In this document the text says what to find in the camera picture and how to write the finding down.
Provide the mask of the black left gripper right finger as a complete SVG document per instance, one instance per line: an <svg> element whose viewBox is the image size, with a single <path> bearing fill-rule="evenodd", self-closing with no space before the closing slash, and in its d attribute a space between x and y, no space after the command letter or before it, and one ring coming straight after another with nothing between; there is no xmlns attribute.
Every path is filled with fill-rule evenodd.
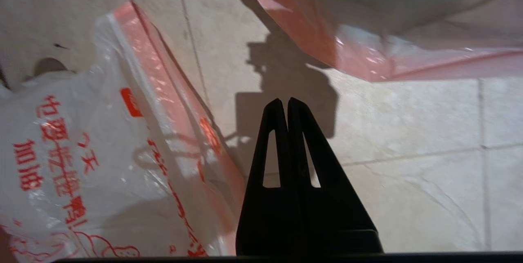
<svg viewBox="0 0 523 263"><path fill-rule="evenodd" d="M302 234L312 253L381 254L377 228L309 107L289 100L289 141Z"/></svg>

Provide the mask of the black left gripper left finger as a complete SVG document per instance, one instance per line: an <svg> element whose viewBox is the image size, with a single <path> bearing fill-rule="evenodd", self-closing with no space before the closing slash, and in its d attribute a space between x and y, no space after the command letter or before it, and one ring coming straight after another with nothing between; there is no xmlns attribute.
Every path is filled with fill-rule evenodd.
<svg viewBox="0 0 523 263"><path fill-rule="evenodd" d="M280 99L263 110L237 228L239 256L304 256L306 232L299 200L301 176L290 114ZM280 186L263 185L270 133L275 133Z"/></svg>

